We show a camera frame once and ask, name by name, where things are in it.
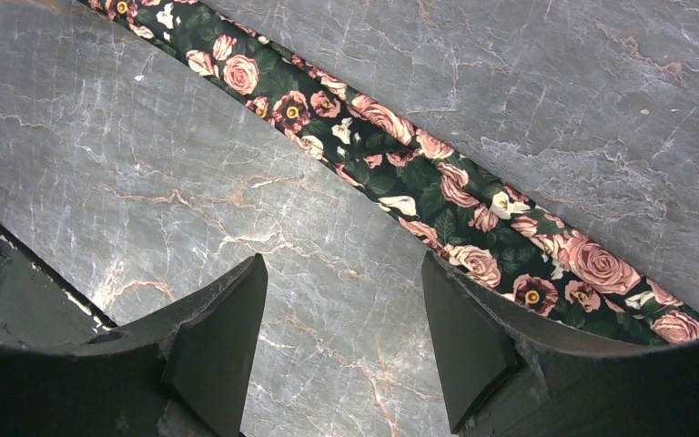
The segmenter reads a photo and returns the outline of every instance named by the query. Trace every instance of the black metal object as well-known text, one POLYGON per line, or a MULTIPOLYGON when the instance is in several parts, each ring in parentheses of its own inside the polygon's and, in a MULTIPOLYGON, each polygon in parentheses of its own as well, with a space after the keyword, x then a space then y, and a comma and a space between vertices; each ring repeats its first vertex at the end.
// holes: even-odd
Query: black metal object
POLYGON ((256 255, 117 327, 0 225, 0 436, 242 435, 267 277, 256 255))
POLYGON ((646 348, 574 330, 483 289, 431 253, 422 282, 452 432, 699 435, 699 341, 646 348), (504 341, 512 342, 519 363, 510 375, 497 352, 504 341), (470 408, 467 399, 474 400, 470 408))

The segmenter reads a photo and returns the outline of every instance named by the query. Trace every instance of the flower center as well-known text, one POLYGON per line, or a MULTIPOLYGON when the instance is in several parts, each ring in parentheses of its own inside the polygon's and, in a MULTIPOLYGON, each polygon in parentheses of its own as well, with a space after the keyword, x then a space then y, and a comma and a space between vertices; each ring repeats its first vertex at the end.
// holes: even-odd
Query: flower center
POLYGON ((297 107, 289 107, 285 111, 285 117, 288 118, 296 118, 299 116, 299 109, 297 107))
POLYGON ((526 300, 527 305, 534 305, 540 301, 540 292, 537 290, 529 290, 526 292, 523 298, 526 300))

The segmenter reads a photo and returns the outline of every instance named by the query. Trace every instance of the marble surface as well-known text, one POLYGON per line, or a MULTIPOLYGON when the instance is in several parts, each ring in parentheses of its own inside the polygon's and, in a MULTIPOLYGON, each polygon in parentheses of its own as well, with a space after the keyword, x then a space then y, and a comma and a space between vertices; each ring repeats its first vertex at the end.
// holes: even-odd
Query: marble surface
POLYGON ((125 323, 260 252, 242 431, 448 435, 424 247, 174 59, 68 0, 0 0, 0 220, 125 323))
POLYGON ((207 0, 699 310, 699 0, 207 0))

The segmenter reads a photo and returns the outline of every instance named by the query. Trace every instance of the cloth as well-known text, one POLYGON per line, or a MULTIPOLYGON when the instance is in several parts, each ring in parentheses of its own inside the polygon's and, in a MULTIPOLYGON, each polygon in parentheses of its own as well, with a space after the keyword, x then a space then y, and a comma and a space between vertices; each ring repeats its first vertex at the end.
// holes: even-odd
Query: cloth
POLYGON ((221 88, 483 287, 637 344, 699 314, 459 151, 198 0, 79 0, 221 88))

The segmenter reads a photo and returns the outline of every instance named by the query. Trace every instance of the floral fabric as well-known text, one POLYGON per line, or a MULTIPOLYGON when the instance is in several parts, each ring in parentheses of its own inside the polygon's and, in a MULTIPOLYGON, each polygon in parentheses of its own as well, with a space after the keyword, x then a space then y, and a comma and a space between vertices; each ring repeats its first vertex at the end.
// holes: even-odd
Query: floral fabric
POLYGON ((699 338, 699 314, 428 132, 198 0, 79 0, 187 65, 451 265, 579 330, 699 338))

